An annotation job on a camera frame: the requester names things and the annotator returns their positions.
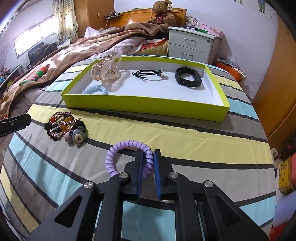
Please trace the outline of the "patterned curtain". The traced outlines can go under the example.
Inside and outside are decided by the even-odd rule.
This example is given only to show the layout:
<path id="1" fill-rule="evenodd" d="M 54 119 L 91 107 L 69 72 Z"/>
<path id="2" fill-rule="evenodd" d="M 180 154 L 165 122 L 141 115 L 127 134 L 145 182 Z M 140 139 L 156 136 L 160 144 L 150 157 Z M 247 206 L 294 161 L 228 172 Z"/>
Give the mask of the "patterned curtain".
<path id="1" fill-rule="evenodd" d="M 74 0 L 54 0 L 52 7 L 57 44 L 60 45 L 70 38 L 77 37 L 78 23 Z"/>

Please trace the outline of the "black fitness band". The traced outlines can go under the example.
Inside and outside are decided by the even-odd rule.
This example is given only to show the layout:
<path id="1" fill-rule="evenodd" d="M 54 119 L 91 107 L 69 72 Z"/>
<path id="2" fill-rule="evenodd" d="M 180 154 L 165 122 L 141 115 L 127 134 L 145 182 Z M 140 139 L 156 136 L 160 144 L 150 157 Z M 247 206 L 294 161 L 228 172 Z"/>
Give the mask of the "black fitness band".
<path id="1" fill-rule="evenodd" d="M 175 72 L 175 79 L 179 85 L 196 88 L 202 84 L 202 78 L 197 70 L 180 67 Z"/>

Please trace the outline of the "white paper roll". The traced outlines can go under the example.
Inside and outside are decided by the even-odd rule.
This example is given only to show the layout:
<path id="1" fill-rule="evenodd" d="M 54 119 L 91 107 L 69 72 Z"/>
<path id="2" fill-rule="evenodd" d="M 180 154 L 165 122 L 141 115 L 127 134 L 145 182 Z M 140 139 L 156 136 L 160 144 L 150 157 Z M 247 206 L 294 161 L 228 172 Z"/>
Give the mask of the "white paper roll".
<path id="1" fill-rule="evenodd" d="M 272 148 L 270 151 L 273 158 L 273 167 L 277 169 L 280 166 L 280 154 L 275 148 Z"/>

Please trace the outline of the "white quilt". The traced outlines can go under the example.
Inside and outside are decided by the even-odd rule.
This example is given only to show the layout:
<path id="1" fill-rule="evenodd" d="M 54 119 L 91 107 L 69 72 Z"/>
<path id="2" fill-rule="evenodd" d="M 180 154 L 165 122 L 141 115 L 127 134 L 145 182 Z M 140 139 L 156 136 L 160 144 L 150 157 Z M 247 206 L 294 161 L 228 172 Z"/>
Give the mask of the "white quilt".
<path id="1" fill-rule="evenodd" d="M 109 28 L 109 29 L 101 31 L 101 32 L 96 32 L 95 34 L 93 34 L 93 35 L 91 35 L 89 37 L 94 37 L 94 36 L 97 36 L 97 35 L 101 35 L 103 33 L 106 33 L 108 30 L 112 30 L 112 29 L 115 29 L 115 28 Z M 95 54 L 95 55 L 91 56 L 90 58 L 92 58 L 92 57 L 100 57 L 100 56 L 104 56 L 104 55 L 107 55 L 107 54 L 120 54 L 120 55 L 134 54 L 135 51 L 137 51 L 139 49 L 140 44 L 144 40 L 159 39 L 159 38 L 161 38 L 161 32 L 160 31 L 155 35 L 154 38 L 131 37 L 131 38 L 123 40 L 120 43 L 114 45 L 109 50 L 107 50 L 107 51 L 105 51 L 103 53 L 100 53 L 100 54 Z M 33 74 L 31 74 L 30 76 L 26 77 L 23 81 L 21 81 L 20 85 L 23 85 L 23 84 L 25 84 L 25 83 L 27 83 L 29 81 L 37 81 L 39 78 L 41 78 L 43 75 L 46 74 L 48 68 L 49 68 L 48 64 L 45 65 L 45 66 L 39 67 Z M 29 110 L 29 108 L 32 106 L 32 104 L 37 100 L 37 98 L 43 93 L 43 91 L 45 90 L 45 88 L 47 86 L 45 86 L 43 88 L 35 88 L 35 89 L 31 89 L 31 90 L 27 91 L 24 94 L 24 96 L 17 102 L 15 107 L 13 108 L 13 111 L 11 112 L 11 117 L 18 116 L 18 115 L 26 113 Z"/>

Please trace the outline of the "brown blanket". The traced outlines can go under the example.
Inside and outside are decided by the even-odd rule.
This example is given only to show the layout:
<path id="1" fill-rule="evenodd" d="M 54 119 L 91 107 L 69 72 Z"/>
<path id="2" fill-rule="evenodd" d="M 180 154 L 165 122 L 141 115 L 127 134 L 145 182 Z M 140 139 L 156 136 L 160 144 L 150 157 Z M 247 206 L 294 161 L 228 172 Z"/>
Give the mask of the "brown blanket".
<path id="1" fill-rule="evenodd" d="M 27 91 L 50 85 L 75 63 L 95 54 L 103 53 L 114 45 L 131 37 L 154 38 L 159 31 L 159 27 L 156 24 L 132 23 L 120 28 L 108 30 L 106 33 L 94 37 L 74 37 L 70 39 L 69 46 L 62 47 L 52 52 L 14 80 L 6 94 L 1 98 L 1 119 L 11 117 L 13 108 Z M 45 75 L 37 81 L 29 81 L 20 85 L 20 82 L 26 77 L 33 74 L 39 67 L 47 64 L 49 68 Z"/>

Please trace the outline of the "large beige hair claw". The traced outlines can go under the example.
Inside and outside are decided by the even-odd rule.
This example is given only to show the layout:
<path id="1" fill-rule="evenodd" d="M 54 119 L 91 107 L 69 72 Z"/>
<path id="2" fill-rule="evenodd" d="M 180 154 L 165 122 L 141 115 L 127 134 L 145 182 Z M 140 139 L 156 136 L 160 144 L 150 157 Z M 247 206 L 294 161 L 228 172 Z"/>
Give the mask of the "large beige hair claw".
<path id="1" fill-rule="evenodd" d="M 106 55 L 102 60 L 95 63 L 91 68 L 91 77 L 94 80 L 108 81 L 121 77 L 119 65 L 121 63 L 121 55 Z"/>

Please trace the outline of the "lime green tray box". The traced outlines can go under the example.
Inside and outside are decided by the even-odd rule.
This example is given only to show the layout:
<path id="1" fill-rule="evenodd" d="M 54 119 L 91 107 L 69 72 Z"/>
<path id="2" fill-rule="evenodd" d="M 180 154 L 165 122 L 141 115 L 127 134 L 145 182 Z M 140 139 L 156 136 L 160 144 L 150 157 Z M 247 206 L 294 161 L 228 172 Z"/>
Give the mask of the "lime green tray box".
<path id="1" fill-rule="evenodd" d="M 180 58 L 151 55 L 123 56 L 121 77 L 96 81 L 90 62 L 62 91 L 68 108 L 149 113 L 221 122 L 230 109 L 221 86 L 206 64 Z M 197 70 L 202 84 L 196 88 L 179 85 L 180 67 Z"/>

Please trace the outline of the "brown teddy bear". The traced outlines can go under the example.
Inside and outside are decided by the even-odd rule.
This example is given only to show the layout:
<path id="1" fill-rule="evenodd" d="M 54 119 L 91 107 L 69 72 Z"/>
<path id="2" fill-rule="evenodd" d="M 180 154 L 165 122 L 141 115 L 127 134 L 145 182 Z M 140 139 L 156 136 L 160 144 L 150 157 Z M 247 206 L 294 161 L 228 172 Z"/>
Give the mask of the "brown teddy bear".
<path id="1" fill-rule="evenodd" d="M 176 27 L 177 22 L 174 14 L 172 13 L 173 3 L 171 1 L 157 1 L 151 8 L 151 13 L 154 18 L 148 20 L 148 23 L 156 24 L 159 26 L 159 31 L 168 33 L 169 27 Z"/>

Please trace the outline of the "striped table cloth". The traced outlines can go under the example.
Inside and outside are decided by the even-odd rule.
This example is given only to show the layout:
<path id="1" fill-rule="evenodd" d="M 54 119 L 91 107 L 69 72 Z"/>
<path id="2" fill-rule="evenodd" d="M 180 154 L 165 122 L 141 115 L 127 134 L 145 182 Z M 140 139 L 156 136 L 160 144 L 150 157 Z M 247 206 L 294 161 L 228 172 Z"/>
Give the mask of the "striped table cloth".
<path id="1" fill-rule="evenodd" d="M 110 179 L 105 158 L 113 145 L 131 146 L 114 156 L 119 172 L 159 149 L 173 169 L 194 182 L 211 180 L 258 226 L 270 227 L 275 209 L 275 177 L 270 147 L 259 118 L 239 84 L 211 71 L 230 103 L 220 123 L 140 113 L 72 110 L 88 137 L 81 145 L 52 140 L 44 124 L 67 111 L 61 93 L 83 62 L 49 85 L 29 109 L 31 124 L 13 134 L 1 168 L 1 208 L 22 240 L 85 182 Z"/>

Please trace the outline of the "orange basin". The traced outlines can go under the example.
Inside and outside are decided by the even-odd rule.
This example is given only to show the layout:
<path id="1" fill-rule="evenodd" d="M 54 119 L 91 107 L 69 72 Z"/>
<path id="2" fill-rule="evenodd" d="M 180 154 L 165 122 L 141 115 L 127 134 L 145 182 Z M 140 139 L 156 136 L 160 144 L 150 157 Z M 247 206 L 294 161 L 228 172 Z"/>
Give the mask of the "orange basin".
<path id="1" fill-rule="evenodd" d="M 232 67 L 218 60 L 215 61 L 215 66 L 227 71 L 238 83 L 246 79 L 245 73 L 236 67 Z"/>

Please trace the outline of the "wooden wardrobe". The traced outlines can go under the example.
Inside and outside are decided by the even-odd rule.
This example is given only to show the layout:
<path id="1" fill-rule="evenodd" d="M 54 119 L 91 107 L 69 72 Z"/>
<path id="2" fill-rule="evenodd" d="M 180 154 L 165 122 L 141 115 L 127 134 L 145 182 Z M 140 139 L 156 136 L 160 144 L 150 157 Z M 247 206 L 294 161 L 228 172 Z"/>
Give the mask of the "wooden wardrobe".
<path id="1" fill-rule="evenodd" d="M 295 133 L 295 40 L 281 18 L 273 56 L 253 106 L 270 147 L 282 151 Z"/>

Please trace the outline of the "white drawer nightstand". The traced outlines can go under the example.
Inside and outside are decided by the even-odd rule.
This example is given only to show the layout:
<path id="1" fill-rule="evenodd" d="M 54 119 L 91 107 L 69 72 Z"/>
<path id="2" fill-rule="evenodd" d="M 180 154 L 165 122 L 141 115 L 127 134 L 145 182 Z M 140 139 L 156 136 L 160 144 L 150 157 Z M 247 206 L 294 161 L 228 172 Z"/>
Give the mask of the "white drawer nightstand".
<path id="1" fill-rule="evenodd" d="M 168 56 L 205 64 L 215 60 L 221 38 L 181 27 L 169 27 Z"/>

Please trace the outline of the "wooden headboard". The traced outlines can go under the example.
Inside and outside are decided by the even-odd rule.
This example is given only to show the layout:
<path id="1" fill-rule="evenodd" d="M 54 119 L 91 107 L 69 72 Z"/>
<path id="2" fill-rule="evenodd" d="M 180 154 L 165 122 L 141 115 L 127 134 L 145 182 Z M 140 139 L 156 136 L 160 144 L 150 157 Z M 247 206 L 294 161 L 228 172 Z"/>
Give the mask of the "wooden headboard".
<path id="1" fill-rule="evenodd" d="M 173 8 L 172 11 L 175 16 L 177 27 L 182 27 L 185 23 L 185 16 L 187 13 L 186 9 Z M 130 23 L 147 22 L 149 19 L 153 18 L 153 14 L 150 9 L 137 9 L 132 11 L 125 11 L 119 14 L 118 18 L 111 18 L 109 22 L 109 27 L 122 27 Z"/>

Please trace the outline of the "pink floral box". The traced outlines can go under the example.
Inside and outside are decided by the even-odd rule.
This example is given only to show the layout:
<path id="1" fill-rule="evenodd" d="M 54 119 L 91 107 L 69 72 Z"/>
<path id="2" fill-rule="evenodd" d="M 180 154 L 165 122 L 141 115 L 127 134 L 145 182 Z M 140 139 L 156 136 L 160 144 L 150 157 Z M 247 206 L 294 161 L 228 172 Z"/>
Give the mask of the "pink floral box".
<path id="1" fill-rule="evenodd" d="M 198 22 L 196 29 L 200 32 L 210 34 L 210 35 L 218 37 L 220 39 L 223 39 L 223 37 L 224 37 L 224 33 L 221 30 L 218 30 L 211 25 L 206 25 L 204 23 Z"/>

